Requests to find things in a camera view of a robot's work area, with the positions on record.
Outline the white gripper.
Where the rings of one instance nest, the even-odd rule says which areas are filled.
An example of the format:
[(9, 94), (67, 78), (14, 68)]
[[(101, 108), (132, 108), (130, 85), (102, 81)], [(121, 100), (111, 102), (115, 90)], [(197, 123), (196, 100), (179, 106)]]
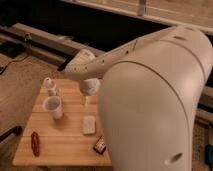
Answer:
[(84, 106), (90, 104), (90, 96), (95, 94), (100, 87), (100, 81), (97, 78), (87, 79), (79, 82), (81, 93), (84, 95)]

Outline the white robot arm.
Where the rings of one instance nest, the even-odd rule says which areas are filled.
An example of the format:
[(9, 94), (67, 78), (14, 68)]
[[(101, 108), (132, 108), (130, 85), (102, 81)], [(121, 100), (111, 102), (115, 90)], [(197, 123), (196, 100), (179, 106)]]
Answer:
[(65, 72), (101, 80), (98, 113), (114, 171), (191, 171), (195, 114), (212, 68), (207, 36), (178, 26), (92, 61), (74, 58)]

